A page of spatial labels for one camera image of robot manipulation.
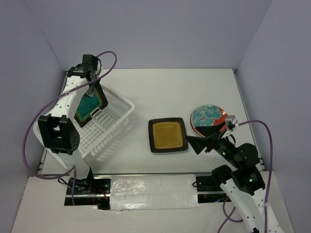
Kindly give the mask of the teal square plate black rim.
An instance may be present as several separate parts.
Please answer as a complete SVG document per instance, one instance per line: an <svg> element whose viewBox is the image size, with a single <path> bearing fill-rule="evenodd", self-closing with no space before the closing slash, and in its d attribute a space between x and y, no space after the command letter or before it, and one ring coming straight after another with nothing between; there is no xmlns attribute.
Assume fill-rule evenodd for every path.
<svg viewBox="0 0 311 233"><path fill-rule="evenodd" d="M94 95L91 97L84 94L78 108L76 110L74 119L82 128L91 121L91 113L96 109L104 109L108 105L108 100L99 83L95 85Z"/></svg>

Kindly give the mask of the large red floral round plate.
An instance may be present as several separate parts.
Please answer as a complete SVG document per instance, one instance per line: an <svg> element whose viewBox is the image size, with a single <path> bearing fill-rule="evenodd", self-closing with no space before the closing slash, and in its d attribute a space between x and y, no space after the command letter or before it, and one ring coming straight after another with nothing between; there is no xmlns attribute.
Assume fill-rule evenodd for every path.
<svg viewBox="0 0 311 233"><path fill-rule="evenodd" d="M221 125L227 116L228 114L225 110L211 104L201 105L195 108L190 115L194 127Z"/></svg>

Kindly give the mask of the yellow square plate black rim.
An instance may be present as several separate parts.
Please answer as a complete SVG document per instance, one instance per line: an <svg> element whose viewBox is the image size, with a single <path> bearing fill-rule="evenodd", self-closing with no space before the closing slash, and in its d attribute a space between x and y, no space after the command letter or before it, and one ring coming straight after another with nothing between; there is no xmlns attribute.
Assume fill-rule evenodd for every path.
<svg viewBox="0 0 311 233"><path fill-rule="evenodd" d="M152 153L175 153L188 150L183 118L151 119L148 122L149 145Z"/></svg>

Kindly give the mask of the small red floral round plate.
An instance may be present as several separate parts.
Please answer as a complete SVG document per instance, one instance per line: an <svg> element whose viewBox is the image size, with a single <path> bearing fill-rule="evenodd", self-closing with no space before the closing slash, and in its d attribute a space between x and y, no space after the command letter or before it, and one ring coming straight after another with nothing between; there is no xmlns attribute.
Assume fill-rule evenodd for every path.
<svg viewBox="0 0 311 233"><path fill-rule="evenodd" d="M199 131L197 131L192 123L192 118L190 117L190 126L192 128L192 130L200 137L205 137L203 134L201 134Z"/></svg>

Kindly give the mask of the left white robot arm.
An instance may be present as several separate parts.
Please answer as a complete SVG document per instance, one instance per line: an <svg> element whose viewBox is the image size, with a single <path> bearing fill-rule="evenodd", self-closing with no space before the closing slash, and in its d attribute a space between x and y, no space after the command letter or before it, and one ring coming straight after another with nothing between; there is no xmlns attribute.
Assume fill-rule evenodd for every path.
<svg viewBox="0 0 311 233"><path fill-rule="evenodd" d="M98 80L100 71L101 61L97 56L83 55L82 62L67 72L61 98L34 125L39 141L65 168L74 169L78 188L86 194L95 189L95 181L88 177L91 169L79 151L78 131L91 120L94 110L108 105Z"/></svg>

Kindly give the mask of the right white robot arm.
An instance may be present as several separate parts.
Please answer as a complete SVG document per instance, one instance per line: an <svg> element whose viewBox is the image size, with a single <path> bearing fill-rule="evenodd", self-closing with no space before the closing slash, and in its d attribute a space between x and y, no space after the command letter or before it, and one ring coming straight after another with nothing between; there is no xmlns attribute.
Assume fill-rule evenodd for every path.
<svg viewBox="0 0 311 233"><path fill-rule="evenodd" d="M283 229L268 202L271 175L265 182L257 169L260 160L256 146L244 143L236 147L225 137L225 133L232 132L237 126L227 123L210 136L186 136L186 140L197 154L215 150L236 168L233 171L222 165L212 170L211 184L227 194L249 233L281 233Z"/></svg>

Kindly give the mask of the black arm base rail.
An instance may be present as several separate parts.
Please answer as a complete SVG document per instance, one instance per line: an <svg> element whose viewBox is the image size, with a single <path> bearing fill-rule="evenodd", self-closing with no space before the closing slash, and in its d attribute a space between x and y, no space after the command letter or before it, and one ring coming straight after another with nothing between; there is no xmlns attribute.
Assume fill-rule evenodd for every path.
<svg viewBox="0 0 311 233"><path fill-rule="evenodd" d="M92 205L100 210L162 210L197 208L230 201L209 174L141 174L99 176L91 185L62 181L66 206Z"/></svg>

